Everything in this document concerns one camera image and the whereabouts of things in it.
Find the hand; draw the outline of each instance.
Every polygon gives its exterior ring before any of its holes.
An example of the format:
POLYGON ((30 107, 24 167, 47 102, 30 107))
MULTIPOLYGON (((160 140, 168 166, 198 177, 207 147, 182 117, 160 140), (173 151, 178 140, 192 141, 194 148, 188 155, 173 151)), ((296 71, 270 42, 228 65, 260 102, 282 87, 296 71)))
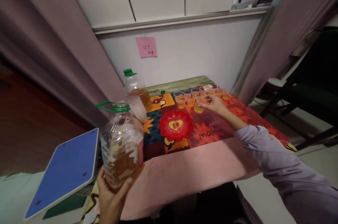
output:
POLYGON ((100 221, 99 224, 117 224, 120 220, 124 201, 127 192, 132 184, 132 178, 129 178, 114 195, 103 177, 105 170, 102 167, 97 179, 99 187, 99 205, 100 205, 100 221))
POLYGON ((212 111, 213 113, 222 116, 224 113, 229 112, 228 108, 225 106, 223 100, 216 95, 207 95, 205 98, 210 98, 210 104, 199 104, 198 106, 212 111))
POLYGON ((214 114, 217 114, 221 118, 223 118, 228 124, 235 130, 242 129, 247 127, 248 124, 234 115, 228 108, 225 106, 223 100, 216 95, 208 95, 206 98, 211 99, 210 104, 199 104, 198 106, 204 109, 208 109, 212 111, 214 114))

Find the red plate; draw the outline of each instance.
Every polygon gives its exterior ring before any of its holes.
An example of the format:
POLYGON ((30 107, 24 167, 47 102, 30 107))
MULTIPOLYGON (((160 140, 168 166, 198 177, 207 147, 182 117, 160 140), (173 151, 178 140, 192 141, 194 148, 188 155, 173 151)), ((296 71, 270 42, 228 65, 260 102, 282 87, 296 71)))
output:
POLYGON ((189 137, 194 129, 193 119, 184 111, 173 110, 159 120, 158 128, 161 130, 161 136, 166 137, 168 141, 180 142, 189 137))

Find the gold heart design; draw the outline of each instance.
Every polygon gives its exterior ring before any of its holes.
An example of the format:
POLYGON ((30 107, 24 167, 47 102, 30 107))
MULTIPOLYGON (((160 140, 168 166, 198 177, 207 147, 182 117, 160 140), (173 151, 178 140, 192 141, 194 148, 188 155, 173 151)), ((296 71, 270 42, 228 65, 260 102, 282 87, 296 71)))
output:
POLYGON ((182 120, 172 120, 168 123, 169 128, 172 132, 179 133, 183 129, 183 121, 182 120))

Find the cartoon print tablecloth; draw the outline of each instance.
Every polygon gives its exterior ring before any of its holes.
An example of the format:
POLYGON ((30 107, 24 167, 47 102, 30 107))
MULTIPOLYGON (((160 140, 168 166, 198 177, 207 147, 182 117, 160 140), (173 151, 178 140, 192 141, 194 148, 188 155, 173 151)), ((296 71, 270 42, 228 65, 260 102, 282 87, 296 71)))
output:
MULTIPOLYGON (((181 142, 169 142, 162 137, 158 129, 159 120, 169 111, 177 110, 172 93, 155 96, 151 98, 153 103, 151 112, 148 113, 148 121, 144 123, 144 161, 153 157, 183 151, 193 147, 233 137, 233 129, 221 118, 204 110, 202 114, 194 111, 193 107, 186 107, 183 111, 189 113, 193 119, 194 129, 190 137, 184 138, 181 142)), ((291 152, 296 152, 295 147, 290 144, 290 140, 278 131, 274 126, 259 116, 255 111, 245 106, 241 101, 231 96, 229 100, 224 100, 228 109, 247 124, 254 126, 264 126, 269 133, 275 136, 284 147, 291 152)), ((99 223, 99 189, 95 183, 86 210, 82 216, 81 224, 99 223)))

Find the pink sticky note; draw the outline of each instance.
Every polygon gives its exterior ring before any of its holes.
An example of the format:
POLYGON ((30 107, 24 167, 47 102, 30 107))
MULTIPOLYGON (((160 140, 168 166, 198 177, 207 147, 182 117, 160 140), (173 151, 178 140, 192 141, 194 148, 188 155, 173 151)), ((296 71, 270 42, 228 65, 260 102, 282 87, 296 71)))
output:
POLYGON ((141 58, 157 57, 155 37, 136 37, 136 42, 141 58))

